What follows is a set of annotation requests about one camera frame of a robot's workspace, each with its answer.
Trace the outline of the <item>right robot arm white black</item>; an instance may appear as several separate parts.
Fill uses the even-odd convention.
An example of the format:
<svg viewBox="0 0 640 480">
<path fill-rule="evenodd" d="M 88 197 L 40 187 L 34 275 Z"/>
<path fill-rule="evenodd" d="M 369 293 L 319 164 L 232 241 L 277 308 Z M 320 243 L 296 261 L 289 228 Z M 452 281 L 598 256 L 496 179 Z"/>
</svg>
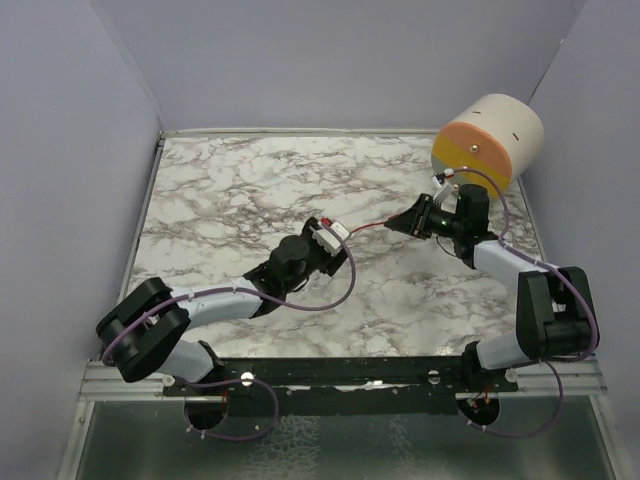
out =
<svg viewBox="0 0 640 480">
<path fill-rule="evenodd" d="M 459 367 L 461 383 L 481 391 L 496 371 L 530 362 L 578 361 L 599 342 L 590 287 L 584 270 L 557 267 L 533 259 L 501 241 L 489 229 L 487 190 L 467 184 L 457 193 L 453 212 L 422 194 L 384 226 L 417 239 L 452 241 L 454 255 L 469 268 L 493 277 L 516 292 L 515 327 L 465 348 L 470 360 Z"/>
</svg>

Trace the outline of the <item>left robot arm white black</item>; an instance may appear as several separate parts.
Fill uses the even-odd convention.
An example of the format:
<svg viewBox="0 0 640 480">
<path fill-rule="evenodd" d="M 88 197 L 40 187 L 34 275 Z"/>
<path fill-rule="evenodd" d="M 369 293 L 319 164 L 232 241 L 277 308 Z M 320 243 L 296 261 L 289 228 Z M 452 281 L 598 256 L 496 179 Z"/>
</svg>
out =
<svg viewBox="0 0 640 480">
<path fill-rule="evenodd" d="M 222 360 L 204 340 L 184 334 L 215 322 L 252 319 L 279 307 L 301 310 L 288 296 L 315 273 L 333 276 L 353 256 L 340 222 L 309 218 L 283 238 L 269 258 L 237 279 L 201 288 L 171 288 L 161 278 L 143 281 L 97 325 L 102 361 L 138 382 L 154 373 L 186 381 L 206 395 L 220 385 Z"/>
</svg>

